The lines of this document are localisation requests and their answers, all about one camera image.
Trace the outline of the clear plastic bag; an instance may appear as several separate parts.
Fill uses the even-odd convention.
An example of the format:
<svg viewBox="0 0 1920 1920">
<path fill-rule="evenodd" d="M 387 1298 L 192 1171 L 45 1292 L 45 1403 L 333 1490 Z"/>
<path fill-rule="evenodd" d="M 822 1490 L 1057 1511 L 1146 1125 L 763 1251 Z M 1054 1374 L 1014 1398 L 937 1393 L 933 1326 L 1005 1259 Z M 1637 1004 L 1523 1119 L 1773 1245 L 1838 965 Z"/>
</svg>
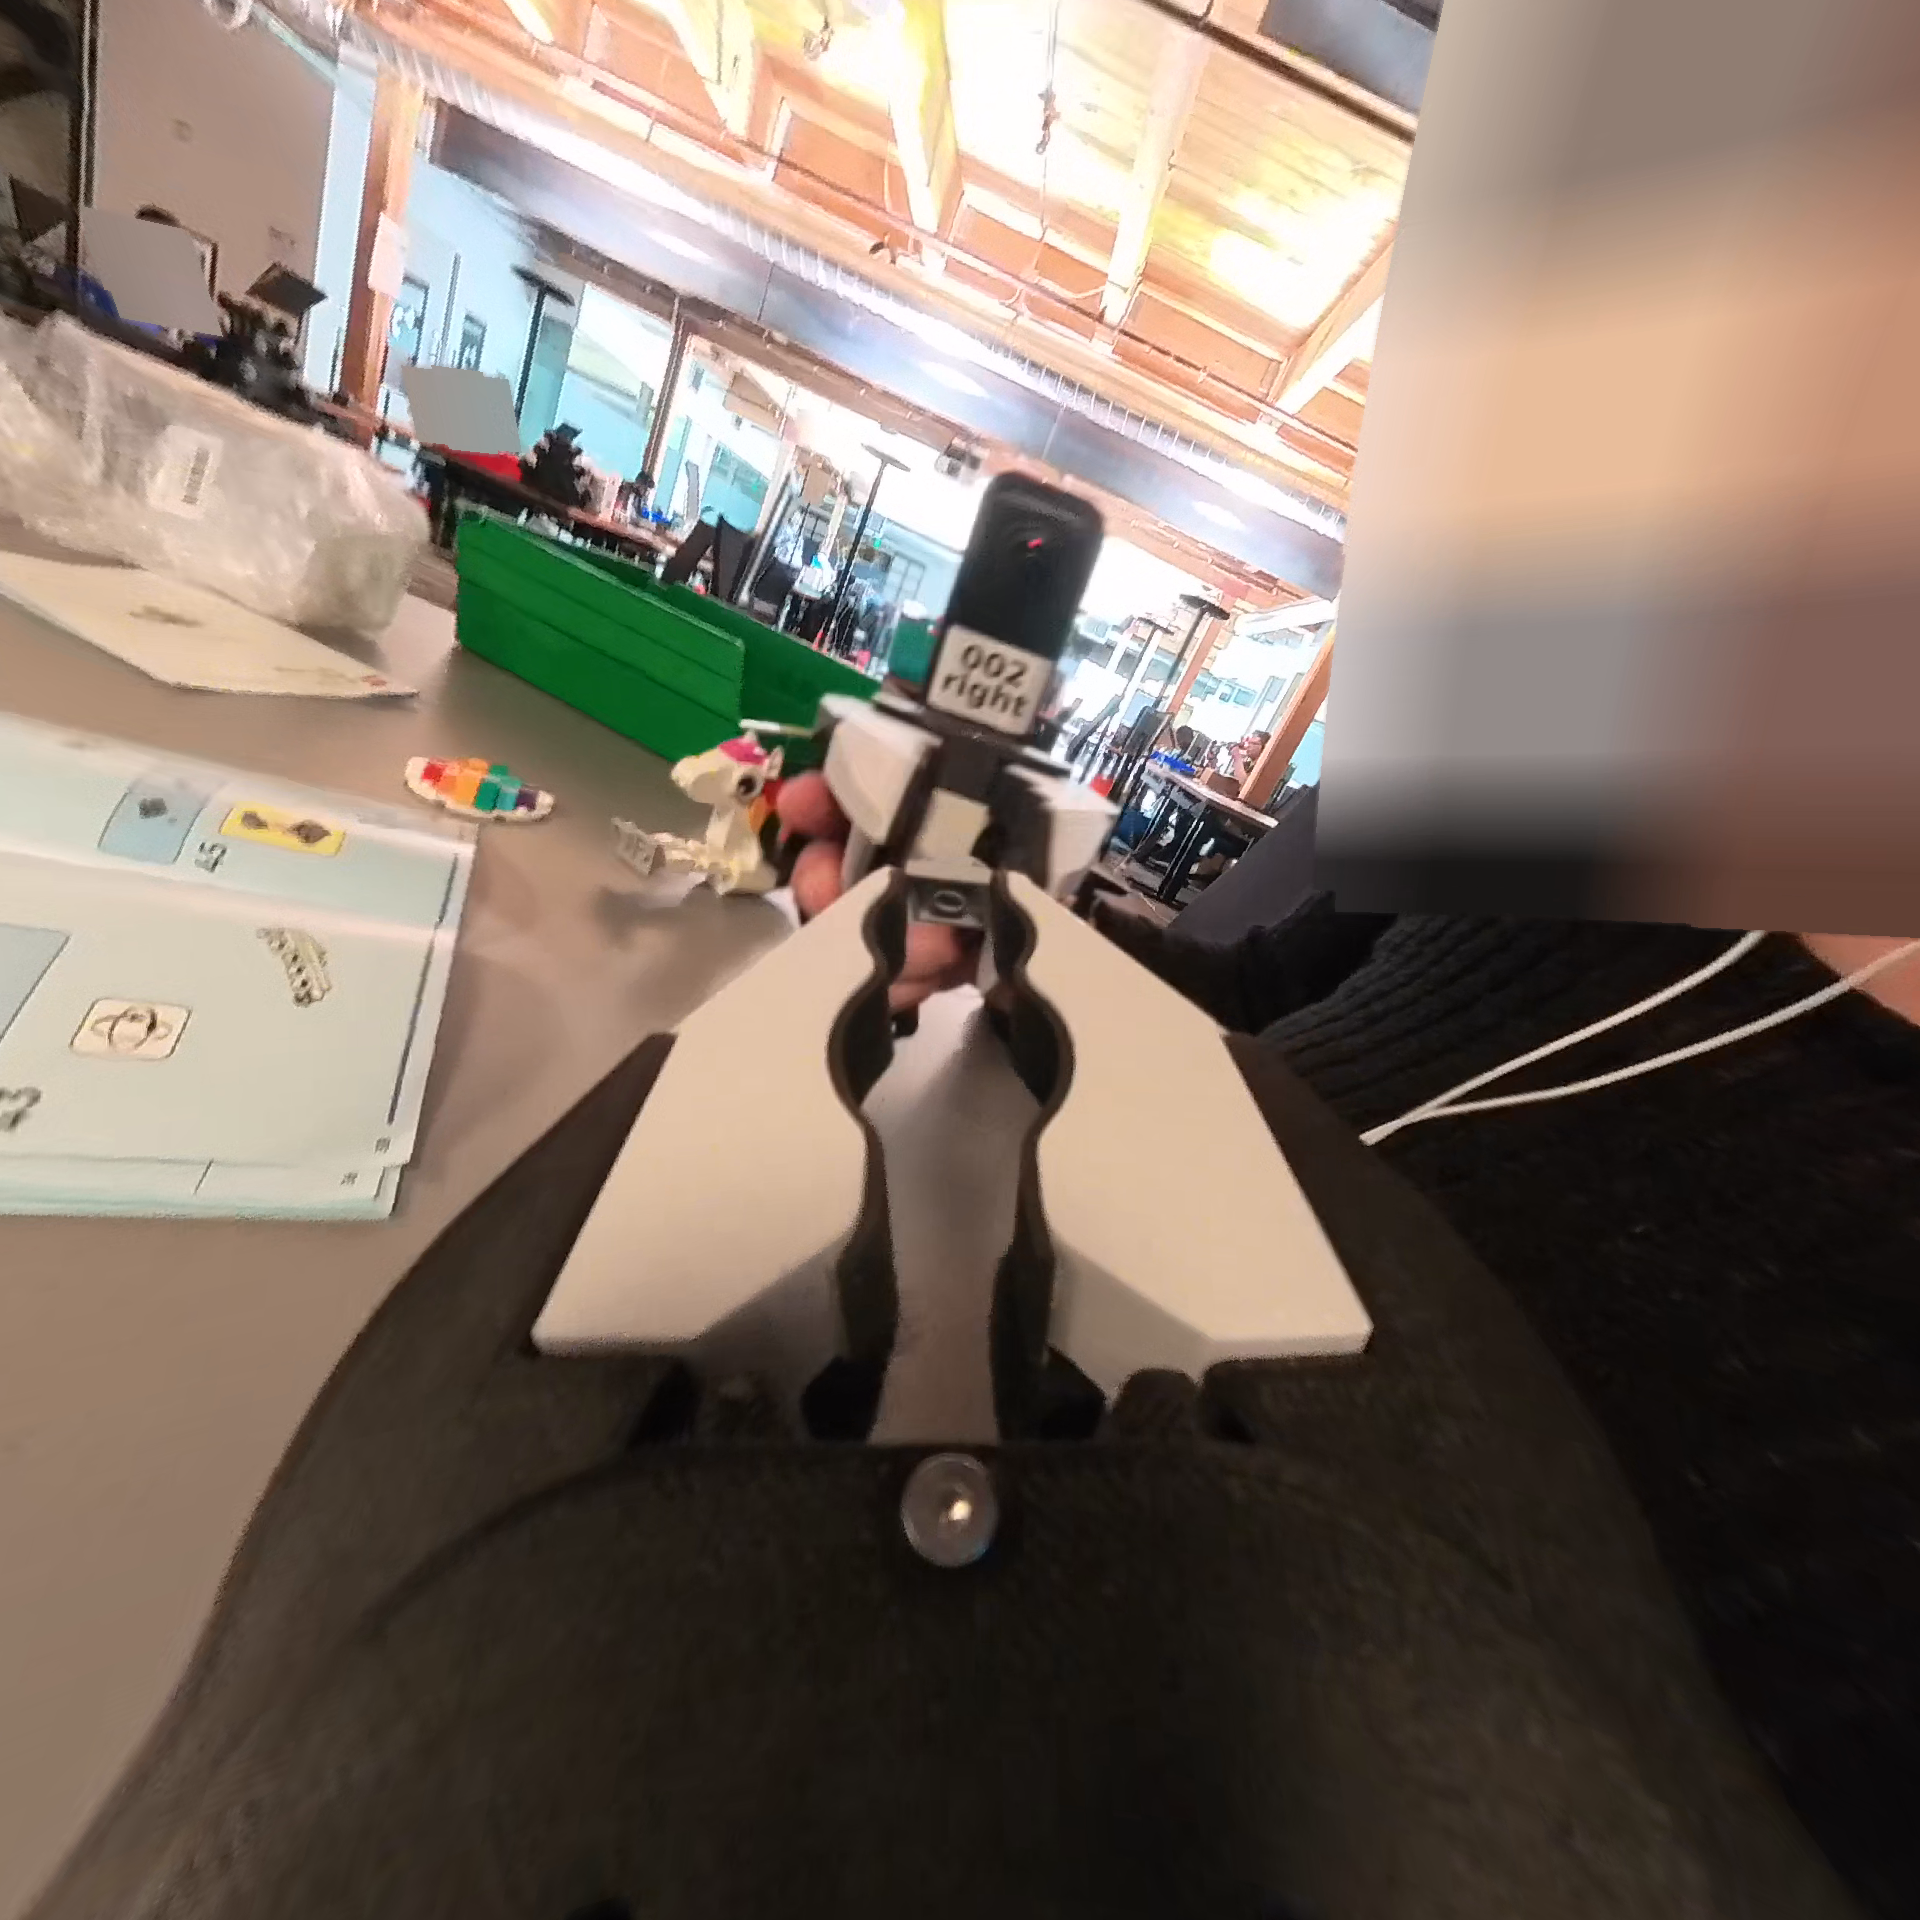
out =
<svg viewBox="0 0 1920 1920">
<path fill-rule="evenodd" d="M 381 634 L 425 546 L 396 471 L 69 316 L 3 321 L 5 514 L 298 629 Z"/>
</svg>

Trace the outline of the white lego unicorn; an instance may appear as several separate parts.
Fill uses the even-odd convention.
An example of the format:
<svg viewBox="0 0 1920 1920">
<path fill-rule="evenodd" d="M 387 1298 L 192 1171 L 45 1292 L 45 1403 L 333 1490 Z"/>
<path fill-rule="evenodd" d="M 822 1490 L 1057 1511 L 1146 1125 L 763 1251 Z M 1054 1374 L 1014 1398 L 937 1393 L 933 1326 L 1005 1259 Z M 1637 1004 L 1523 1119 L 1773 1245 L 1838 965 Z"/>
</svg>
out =
<svg viewBox="0 0 1920 1920">
<path fill-rule="evenodd" d="M 747 726 L 669 770 L 678 793 L 709 810 L 704 835 L 678 843 L 675 859 L 718 895 L 769 895 L 779 884 L 782 740 L 779 726 Z"/>
</svg>

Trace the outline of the person's right hand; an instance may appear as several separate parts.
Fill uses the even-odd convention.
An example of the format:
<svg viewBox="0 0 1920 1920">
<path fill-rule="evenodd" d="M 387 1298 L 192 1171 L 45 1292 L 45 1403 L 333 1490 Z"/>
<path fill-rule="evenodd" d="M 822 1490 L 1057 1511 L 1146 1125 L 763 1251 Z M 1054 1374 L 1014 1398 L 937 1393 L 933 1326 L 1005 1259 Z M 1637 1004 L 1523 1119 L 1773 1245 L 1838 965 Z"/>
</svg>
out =
<svg viewBox="0 0 1920 1920">
<path fill-rule="evenodd" d="M 821 772 L 787 779 L 778 801 L 779 852 L 787 862 L 787 892 L 797 924 L 827 913 L 845 892 L 851 823 Z M 968 929 L 909 922 L 904 959 L 886 991 L 899 1022 L 947 991 L 977 986 L 978 937 Z"/>
</svg>

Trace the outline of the green plastic bin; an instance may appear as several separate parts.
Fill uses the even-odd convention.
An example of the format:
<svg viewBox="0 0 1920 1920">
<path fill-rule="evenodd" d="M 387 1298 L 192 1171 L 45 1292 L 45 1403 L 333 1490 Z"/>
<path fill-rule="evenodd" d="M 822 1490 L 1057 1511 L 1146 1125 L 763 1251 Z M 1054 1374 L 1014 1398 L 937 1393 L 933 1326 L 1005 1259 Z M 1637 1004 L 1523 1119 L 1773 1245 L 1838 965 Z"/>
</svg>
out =
<svg viewBox="0 0 1920 1920">
<path fill-rule="evenodd" d="M 722 601 L 491 513 L 462 517 L 454 565 L 466 652 L 665 762 L 749 722 L 812 732 L 826 697 L 880 689 Z"/>
</svg>

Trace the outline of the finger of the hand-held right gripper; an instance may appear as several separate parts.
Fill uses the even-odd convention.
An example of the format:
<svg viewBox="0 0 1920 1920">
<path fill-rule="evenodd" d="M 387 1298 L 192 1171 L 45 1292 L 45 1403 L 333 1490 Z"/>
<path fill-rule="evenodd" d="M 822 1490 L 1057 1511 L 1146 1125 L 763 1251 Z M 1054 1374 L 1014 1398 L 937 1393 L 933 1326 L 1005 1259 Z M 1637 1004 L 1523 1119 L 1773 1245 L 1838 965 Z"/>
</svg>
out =
<svg viewBox="0 0 1920 1920">
<path fill-rule="evenodd" d="M 1118 812 L 1054 762 L 1008 758 L 992 781 L 992 869 L 1020 873 L 1057 902 L 1078 895 Z"/>
<path fill-rule="evenodd" d="M 856 887 L 875 869 L 899 869 L 916 890 L 937 884 L 916 857 L 931 766 L 940 749 L 926 710 L 904 692 L 868 702 L 833 692 L 821 699 L 822 779 L 844 817 L 838 877 Z"/>
</svg>

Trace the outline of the open instruction booklet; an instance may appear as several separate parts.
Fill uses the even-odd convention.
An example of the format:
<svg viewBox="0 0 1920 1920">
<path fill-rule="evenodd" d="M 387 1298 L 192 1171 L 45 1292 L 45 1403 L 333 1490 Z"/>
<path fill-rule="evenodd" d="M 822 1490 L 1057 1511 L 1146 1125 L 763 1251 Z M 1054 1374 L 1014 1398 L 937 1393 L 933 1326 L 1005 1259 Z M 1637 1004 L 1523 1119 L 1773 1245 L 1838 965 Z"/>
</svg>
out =
<svg viewBox="0 0 1920 1920">
<path fill-rule="evenodd" d="M 381 1220 L 475 831 L 3 724 L 3 1212 Z"/>
</svg>

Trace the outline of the white booklet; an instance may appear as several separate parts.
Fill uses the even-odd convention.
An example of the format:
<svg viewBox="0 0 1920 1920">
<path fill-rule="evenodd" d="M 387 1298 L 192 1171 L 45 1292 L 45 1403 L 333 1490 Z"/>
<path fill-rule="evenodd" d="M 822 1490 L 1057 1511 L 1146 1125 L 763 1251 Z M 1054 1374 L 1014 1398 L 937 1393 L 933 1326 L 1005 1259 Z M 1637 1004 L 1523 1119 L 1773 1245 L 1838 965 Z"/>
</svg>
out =
<svg viewBox="0 0 1920 1920">
<path fill-rule="evenodd" d="M 172 689 L 324 702 L 414 699 L 419 692 L 212 590 L 142 567 L 6 554 L 3 594 Z"/>
</svg>

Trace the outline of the rainbow lego plate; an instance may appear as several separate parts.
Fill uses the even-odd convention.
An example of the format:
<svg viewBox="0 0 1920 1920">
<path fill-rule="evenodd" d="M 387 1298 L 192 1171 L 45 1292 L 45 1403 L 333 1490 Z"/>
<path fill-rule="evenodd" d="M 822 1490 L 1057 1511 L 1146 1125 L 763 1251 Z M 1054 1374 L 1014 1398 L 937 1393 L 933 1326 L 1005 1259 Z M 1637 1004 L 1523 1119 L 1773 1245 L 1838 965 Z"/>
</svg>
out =
<svg viewBox="0 0 1920 1920">
<path fill-rule="evenodd" d="M 548 788 L 484 757 L 412 757 L 401 777 L 414 798 L 469 823 L 537 825 L 555 810 Z"/>
</svg>

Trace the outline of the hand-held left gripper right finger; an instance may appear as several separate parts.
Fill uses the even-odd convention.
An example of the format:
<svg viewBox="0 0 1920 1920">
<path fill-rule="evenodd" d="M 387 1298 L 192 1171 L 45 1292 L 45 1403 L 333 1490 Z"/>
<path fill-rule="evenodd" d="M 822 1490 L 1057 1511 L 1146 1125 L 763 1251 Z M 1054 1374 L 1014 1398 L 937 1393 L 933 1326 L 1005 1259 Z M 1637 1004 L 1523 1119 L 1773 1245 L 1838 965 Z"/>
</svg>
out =
<svg viewBox="0 0 1920 1920">
<path fill-rule="evenodd" d="M 989 953 L 1037 1102 L 992 1292 L 1002 1420 L 1097 1420 L 1147 1374 L 1360 1355 L 1374 1319 L 1241 1057 L 1051 893 L 1004 873 Z"/>
</svg>

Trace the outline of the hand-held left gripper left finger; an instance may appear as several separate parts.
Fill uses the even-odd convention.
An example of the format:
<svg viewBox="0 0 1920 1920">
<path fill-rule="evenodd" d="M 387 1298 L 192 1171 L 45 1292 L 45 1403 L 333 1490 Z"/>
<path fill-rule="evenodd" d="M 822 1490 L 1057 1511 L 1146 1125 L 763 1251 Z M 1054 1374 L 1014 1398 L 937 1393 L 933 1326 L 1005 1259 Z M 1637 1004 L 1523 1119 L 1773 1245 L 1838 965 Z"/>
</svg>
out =
<svg viewBox="0 0 1920 1920">
<path fill-rule="evenodd" d="M 875 1410 L 899 1332 L 882 1150 L 906 879 L 873 873 L 728 983 L 656 1081 L 533 1326 L 794 1410 Z"/>
</svg>

